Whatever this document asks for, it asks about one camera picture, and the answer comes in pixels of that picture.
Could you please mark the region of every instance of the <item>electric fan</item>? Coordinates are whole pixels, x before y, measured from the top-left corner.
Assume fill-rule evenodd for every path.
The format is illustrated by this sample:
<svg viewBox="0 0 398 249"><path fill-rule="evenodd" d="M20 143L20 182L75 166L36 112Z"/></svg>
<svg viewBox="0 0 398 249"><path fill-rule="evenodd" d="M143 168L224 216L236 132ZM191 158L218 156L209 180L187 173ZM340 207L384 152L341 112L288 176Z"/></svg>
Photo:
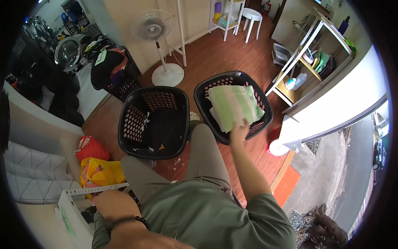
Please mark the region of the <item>electric fan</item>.
<svg viewBox="0 0 398 249"><path fill-rule="evenodd" d="M139 15L131 25L131 35L145 42L155 42L162 66L152 74L155 86L177 86L184 78L184 70L177 64L165 63L159 41L168 35L174 25L173 17L163 10L148 10Z"/></svg>

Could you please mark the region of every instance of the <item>green tag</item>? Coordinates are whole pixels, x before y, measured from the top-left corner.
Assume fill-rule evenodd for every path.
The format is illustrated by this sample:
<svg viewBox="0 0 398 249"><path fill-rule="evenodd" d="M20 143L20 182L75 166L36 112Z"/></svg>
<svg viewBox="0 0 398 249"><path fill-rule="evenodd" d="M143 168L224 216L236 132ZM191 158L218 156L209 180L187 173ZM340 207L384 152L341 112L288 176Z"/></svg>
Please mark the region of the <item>green tag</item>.
<svg viewBox="0 0 398 249"><path fill-rule="evenodd" d="M64 223L65 223L66 230L68 231L69 234L71 234L74 237L76 237L76 233L73 230L72 224L68 220L68 217L66 216L65 210L63 208L61 208L61 213L62 213L62 218L63 218Z"/></svg>
<svg viewBox="0 0 398 249"><path fill-rule="evenodd" d="M94 66L100 64L105 60L106 57L106 49L102 50L101 53L98 55L97 61Z"/></svg>

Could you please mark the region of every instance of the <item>person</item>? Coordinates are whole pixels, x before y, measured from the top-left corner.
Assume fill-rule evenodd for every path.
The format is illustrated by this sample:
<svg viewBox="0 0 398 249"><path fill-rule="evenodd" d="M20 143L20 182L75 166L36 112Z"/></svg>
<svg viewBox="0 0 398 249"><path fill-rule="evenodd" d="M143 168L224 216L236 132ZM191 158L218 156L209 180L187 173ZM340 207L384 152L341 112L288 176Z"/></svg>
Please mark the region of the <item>person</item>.
<svg viewBox="0 0 398 249"><path fill-rule="evenodd" d="M183 181L171 184L138 159L122 158L125 178L141 206L116 190L97 196L97 210L105 222L113 224L113 231L107 244L109 238L102 242L97 239L105 231L96 229L93 248L295 248L296 234L288 217L244 148L249 127L246 121L243 127L234 124L230 133L246 208L233 199L212 131L199 124L191 133L191 154ZM148 227L136 216L145 219Z"/></svg>

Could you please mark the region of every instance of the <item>red bag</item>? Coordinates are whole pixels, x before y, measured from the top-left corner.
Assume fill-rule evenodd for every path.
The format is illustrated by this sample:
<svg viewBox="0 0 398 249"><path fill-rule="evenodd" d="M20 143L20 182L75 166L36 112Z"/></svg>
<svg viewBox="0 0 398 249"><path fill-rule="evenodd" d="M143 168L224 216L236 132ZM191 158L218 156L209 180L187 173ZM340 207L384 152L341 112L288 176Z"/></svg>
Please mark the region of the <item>red bag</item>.
<svg viewBox="0 0 398 249"><path fill-rule="evenodd" d="M102 147L102 145L92 136L84 136L80 138L75 154L79 163L82 163L82 160L88 157L98 158L105 161L109 160L109 151Z"/></svg>

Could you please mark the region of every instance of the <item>green striped towel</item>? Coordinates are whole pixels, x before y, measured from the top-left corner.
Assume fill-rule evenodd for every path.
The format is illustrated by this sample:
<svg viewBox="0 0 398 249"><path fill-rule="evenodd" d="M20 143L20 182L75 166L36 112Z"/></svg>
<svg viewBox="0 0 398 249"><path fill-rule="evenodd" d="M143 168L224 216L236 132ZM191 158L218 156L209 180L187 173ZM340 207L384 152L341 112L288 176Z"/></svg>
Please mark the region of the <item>green striped towel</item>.
<svg viewBox="0 0 398 249"><path fill-rule="evenodd" d="M252 86L215 86L209 89L209 100L213 105L211 113L225 133L232 130L234 122L243 125L245 118L252 124L264 115Z"/></svg>

